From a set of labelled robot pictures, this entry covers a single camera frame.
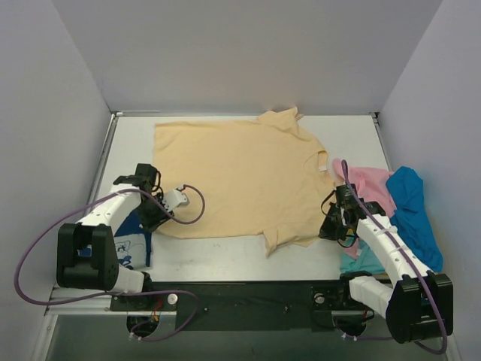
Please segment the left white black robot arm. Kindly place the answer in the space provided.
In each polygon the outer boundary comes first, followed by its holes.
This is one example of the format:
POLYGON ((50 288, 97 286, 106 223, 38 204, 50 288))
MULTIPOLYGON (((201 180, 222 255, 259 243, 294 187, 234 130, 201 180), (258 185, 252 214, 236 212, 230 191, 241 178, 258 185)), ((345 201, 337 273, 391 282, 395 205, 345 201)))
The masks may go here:
POLYGON ((132 213, 148 233, 169 219, 172 214, 166 214, 158 206, 160 198, 153 195, 160 188, 159 178, 155 167, 139 163, 133 175, 119 176, 113 182, 110 193, 104 200, 99 199, 89 214, 59 228, 59 286, 126 293, 138 310, 154 303, 154 290, 144 284, 146 275, 119 264, 114 234, 132 213))

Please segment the beige t shirt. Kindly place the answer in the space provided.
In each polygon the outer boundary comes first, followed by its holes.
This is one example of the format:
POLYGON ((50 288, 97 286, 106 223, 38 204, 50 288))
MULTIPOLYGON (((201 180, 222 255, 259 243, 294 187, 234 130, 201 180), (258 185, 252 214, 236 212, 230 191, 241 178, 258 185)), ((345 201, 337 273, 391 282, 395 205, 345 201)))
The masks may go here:
POLYGON ((283 244, 312 244, 334 181, 325 147, 299 119, 292 108, 255 120, 157 124, 153 164, 163 187, 199 190, 159 232, 176 238, 263 235, 268 253, 283 244))

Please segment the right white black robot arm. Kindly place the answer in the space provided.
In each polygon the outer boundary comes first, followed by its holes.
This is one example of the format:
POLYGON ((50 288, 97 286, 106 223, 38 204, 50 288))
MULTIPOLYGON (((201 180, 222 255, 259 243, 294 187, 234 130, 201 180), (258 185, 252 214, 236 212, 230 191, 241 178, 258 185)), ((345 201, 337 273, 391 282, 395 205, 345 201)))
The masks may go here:
POLYGON ((359 238, 374 252, 391 281, 386 286, 370 272, 350 272, 335 290, 339 305, 357 303, 382 316, 396 342, 446 340, 453 332, 452 281, 432 271, 402 240, 376 202, 358 197, 354 184, 336 187, 330 197, 320 238, 343 245, 359 238))

